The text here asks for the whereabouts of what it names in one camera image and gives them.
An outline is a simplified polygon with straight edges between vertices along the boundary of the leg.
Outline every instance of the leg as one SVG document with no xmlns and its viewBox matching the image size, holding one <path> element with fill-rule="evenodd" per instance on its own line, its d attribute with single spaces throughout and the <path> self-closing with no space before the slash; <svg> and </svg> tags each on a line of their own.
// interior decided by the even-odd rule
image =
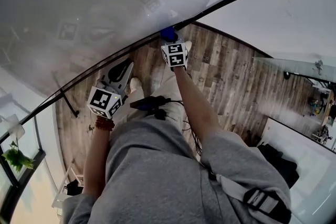
<svg viewBox="0 0 336 224">
<path fill-rule="evenodd" d="M 141 114 L 137 113 L 140 112 L 139 110 L 130 108 L 130 103 L 144 98 L 140 81 L 137 78 L 132 78 L 130 88 L 131 93 L 125 100 L 124 105 L 113 115 L 115 125 L 117 123 L 124 123 L 131 119 L 135 119 Z"/>
<path fill-rule="evenodd" d="M 157 97 L 162 95 L 165 98 L 170 98 L 174 101 L 181 101 L 182 98 L 178 89 L 179 87 L 177 86 L 176 76 L 168 66 L 165 67 L 162 81 L 163 83 L 153 92 L 152 96 Z M 160 109 L 164 109 L 167 113 L 167 119 L 175 124 L 178 130 L 182 131 L 183 117 L 185 114 L 184 107 L 181 104 L 174 102 L 165 104 L 161 106 Z"/>
</svg>

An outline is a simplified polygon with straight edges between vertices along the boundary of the white sneaker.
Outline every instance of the white sneaker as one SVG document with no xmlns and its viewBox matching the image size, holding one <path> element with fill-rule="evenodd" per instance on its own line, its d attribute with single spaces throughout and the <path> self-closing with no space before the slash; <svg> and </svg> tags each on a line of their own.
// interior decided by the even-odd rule
<svg viewBox="0 0 336 224">
<path fill-rule="evenodd" d="M 192 43 L 191 43 L 190 40 L 187 40 L 187 41 L 185 42 L 185 48 L 187 49 L 188 52 L 189 52 L 190 49 L 191 49 L 191 45 L 192 45 Z"/>
<path fill-rule="evenodd" d="M 136 77 L 132 78 L 130 81 L 131 93 L 134 92 L 139 87 L 141 87 L 141 81 Z"/>
</svg>

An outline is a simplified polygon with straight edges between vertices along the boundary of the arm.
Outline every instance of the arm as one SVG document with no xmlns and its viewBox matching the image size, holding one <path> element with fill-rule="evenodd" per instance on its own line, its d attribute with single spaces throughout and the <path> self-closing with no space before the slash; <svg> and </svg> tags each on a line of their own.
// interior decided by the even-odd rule
<svg viewBox="0 0 336 224">
<path fill-rule="evenodd" d="M 190 125 L 197 137 L 203 142 L 207 134 L 222 129 L 218 122 L 217 113 L 183 67 L 174 67 L 174 72 Z"/>
<path fill-rule="evenodd" d="M 83 193 L 98 198 L 105 188 L 105 165 L 109 149 L 110 131 L 94 129 L 90 150 L 84 166 Z"/>
</svg>

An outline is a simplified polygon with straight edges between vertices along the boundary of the gray hoodie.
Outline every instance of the gray hoodie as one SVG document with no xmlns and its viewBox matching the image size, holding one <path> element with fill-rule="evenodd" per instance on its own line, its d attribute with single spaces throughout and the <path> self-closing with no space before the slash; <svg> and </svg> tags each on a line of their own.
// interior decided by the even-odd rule
<svg viewBox="0 0 336 224">
<path fill-rule="evenodd" d="M 201 162 L 169 121 L 153 116 L 117 126 L 106 163 L 106 186 L 63 202 L 64 223 L 258 223 L 246 205 L 228 197 L 208 170 L 247 188 L 277 188 L 280 174 L 232 132 L 211 133 Z"/>
</svg>

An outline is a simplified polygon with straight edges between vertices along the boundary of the backpack strap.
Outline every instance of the backpack strap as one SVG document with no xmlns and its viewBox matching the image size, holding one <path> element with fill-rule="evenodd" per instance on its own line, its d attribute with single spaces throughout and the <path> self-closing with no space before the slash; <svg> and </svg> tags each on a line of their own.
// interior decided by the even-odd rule
<svg viewBox="0 0 336 224">
<path fill-rule="evenodd" d="M 288 224 L 291 211 L 286 207 L 275 191 L 263 191 L 260 188 L 247 189 L 231 179 L 216 175 L 226 195 L 248 206 L 249 213 L 264 224 Z"/>
</svg>

